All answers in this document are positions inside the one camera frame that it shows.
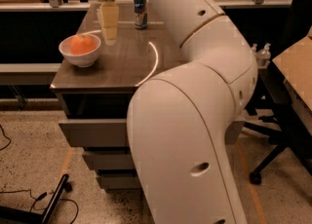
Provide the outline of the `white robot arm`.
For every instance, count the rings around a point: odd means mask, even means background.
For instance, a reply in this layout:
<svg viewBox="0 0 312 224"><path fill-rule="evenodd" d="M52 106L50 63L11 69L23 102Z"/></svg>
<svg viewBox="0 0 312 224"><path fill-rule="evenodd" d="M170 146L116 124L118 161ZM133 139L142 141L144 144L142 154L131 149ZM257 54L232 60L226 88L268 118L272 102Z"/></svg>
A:
<svg viewBox="0 0 312 224"><path fill-rule="evenodd" d="M254 54L213 0L149 0L185 64L138 87L127 131L155 224L248 224L225 136L254 92Z"/></svg>

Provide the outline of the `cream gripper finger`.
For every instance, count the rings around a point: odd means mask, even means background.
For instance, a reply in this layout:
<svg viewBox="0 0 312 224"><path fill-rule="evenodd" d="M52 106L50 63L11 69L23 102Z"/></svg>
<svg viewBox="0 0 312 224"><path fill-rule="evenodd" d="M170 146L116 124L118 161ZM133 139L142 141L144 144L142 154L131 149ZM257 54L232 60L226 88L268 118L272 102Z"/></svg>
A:
<svg viewBox="0 0 312 224"><path fill-rule="evenodd" d="M104 28L116 28L119 7L114 1L105 1L99 7L99 14L101 18L101 24Z"/></svg>

